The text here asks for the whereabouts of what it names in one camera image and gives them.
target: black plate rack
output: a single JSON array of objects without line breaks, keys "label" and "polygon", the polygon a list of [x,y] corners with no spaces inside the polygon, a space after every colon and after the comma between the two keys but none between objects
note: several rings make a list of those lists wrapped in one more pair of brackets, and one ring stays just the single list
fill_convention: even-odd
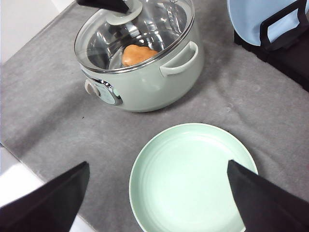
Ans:
[{"label": "black plate rack", "polygon": [[[306,3],[307,0],[297,0],[263,21],[260,26],[261,46],[245,42],[236,32],[234,42],[253,52],[259,59],[269,63],[309,92],[309,22],[305,13]],[[268,27],[295,10],[298,26],[271,43]]]}]

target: gray felt mat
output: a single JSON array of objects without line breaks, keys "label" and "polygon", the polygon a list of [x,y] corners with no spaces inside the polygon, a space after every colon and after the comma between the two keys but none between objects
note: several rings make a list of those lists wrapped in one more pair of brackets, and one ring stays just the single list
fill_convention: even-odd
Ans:
[{"label": "gray felt mat", "polygon": [[230,131],[261,176],[309,201],[309,93],[233,43],[224,0],[194,4],[205,68],[162,110],[129,113],[85,92],[73,43],[93,8],[70,6],[1,70],[1,143],[44,180],[87,160],[80,214],[98,231],[141,231],[128,198],[133,162],[157,133],[187,122]]}]

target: black handle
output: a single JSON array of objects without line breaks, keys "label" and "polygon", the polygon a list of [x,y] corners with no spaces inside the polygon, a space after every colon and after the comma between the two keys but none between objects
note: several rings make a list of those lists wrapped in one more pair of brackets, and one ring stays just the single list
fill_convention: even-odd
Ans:
[{"label": "black handle", "polygon": [[122,0],[76,0],[79,5],[127,13],[128,6]]},{"label": "black handle", "polygon": [[[309,22],[307,20],[305,13],[306,3],[307,0],[297,0],[261,23],[260,40],[261,40],[261,46],[264,47],[264,49],[266,49],[267,51],[274,51],[281,47],[289,47],[295,41],[297,41],[298,37],[309,28]],[[268,27],[296,9],[298,9],[297,11],[297,17],[299,20],[298,26],[282,34],[280,37],[278,37],[275,41],[271,43],[268,38]]]}]

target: pot control panel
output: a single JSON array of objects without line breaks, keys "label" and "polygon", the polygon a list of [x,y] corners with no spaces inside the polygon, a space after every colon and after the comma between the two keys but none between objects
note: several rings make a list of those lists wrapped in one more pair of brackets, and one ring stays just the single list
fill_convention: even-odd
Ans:
[{"label": "pot control panel", "polygon": [[121,105],[122,99],[118,92],[106,81],[96,80],[88,75],[85,81],[85,90],[88,94],[96,95],[110,105]]}]

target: ceramic plate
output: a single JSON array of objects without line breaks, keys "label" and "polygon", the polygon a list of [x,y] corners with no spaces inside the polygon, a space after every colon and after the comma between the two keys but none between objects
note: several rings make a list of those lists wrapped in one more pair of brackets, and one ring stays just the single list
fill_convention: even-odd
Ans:
[{"label": "ceramic plate", "polygon": [[[290,5],[295,0],[227,0],[227,9],[237,34],[246,42],[260,46],[261,23]],[[297,10],[288,14],[268,28],[271,42],[299,24]]]},{"label": "ceramic plate", "polygon": [[130,176],[134,216],[145,232],[242,232],[227,163],[257,173],[242,143],[207,124],[169,128],[150,140]]}]

